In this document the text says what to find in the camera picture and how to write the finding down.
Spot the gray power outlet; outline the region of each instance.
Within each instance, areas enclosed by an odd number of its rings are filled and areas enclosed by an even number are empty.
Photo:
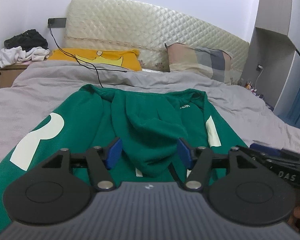
[[[67,18],[49,18],[48,27],[50,28],[65,28]]]

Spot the gray bedsheet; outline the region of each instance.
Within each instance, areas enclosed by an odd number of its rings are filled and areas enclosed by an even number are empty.
[[[109,65],[98,68],[120,69]],[[99,75],[104,87],[122,90],[206,91],[209,101],[247,145],[256,142],[300,152],[300,129],[286,125],[267,109],[263,100],[243,87],[185,72],[99,71]],[[98,84],[95,71],[74,62],[45,61],[31,64],[11,88],[0,89],[0,161],[69,95],[87,83]]]

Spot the plaid pillow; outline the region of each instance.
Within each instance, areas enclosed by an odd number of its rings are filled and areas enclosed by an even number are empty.
[[[231,84],[231,56],[220,49],[191,48],[185,44],[165,44],[169,56],[170,71],[189,71]]]

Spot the quilted headboard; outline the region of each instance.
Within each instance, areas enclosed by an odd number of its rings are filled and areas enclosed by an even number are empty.
[[[212,24],[143,2],[72,0],[66,21],[66,48],[140,50],[143,68],[169,71],[166,42],[222,49],[233,54],[232,84],[242,73],[249,43]]]

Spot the bed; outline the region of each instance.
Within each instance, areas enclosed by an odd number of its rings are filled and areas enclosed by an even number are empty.
[[[72,0],[63,47],[139,49],[142,67],[160,73],[99,71],[104,87],[151,93],[189,88],[205,91],[219,114],[247,145],[260,143],[300,152],[300,129],[285,124],[263,100],[245,88],[190,72],[169,73],[164,44],[172,41],[229,51],[233,55],[231,83],[240,79],[249,48],[247,42],[194,17],[130,0]],[[85,84],[98,86],[93,70],[70,61],[44,61],[31,64],[11,88],[0,89],[0,161]]]

